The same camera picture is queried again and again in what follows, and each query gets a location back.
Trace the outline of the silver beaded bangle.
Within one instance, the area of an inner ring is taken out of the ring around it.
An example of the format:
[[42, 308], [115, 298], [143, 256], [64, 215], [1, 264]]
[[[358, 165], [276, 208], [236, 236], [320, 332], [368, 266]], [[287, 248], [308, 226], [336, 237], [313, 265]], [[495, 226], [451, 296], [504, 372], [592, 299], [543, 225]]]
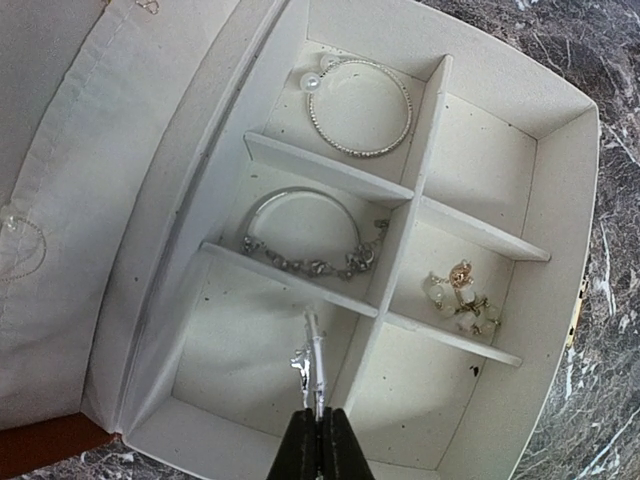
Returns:
[[320, 138], [340, 153], [371, 159], [397, 149], [414, 117], [410, 91], [388, 67], [340, 58], [322, 74], [321, 87], [306, 95], [306, 111]]

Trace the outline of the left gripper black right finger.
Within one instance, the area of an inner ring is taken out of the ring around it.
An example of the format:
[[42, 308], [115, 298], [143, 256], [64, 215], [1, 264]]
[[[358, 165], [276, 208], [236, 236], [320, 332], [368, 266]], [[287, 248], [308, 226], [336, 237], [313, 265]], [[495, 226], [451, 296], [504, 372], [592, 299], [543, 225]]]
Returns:
[[374, 479], [372, 470], [343, 409], [326, 407], [319, 433], [319, 470], [323, 479]]

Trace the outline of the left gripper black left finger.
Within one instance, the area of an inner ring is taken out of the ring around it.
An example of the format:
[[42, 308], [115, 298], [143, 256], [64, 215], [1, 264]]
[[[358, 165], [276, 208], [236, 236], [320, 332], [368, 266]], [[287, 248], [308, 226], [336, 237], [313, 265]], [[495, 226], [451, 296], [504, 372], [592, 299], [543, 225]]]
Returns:
[[312, 480], [316, 478], [316, 421], [310, 408], [295, 411], [267, 480]]

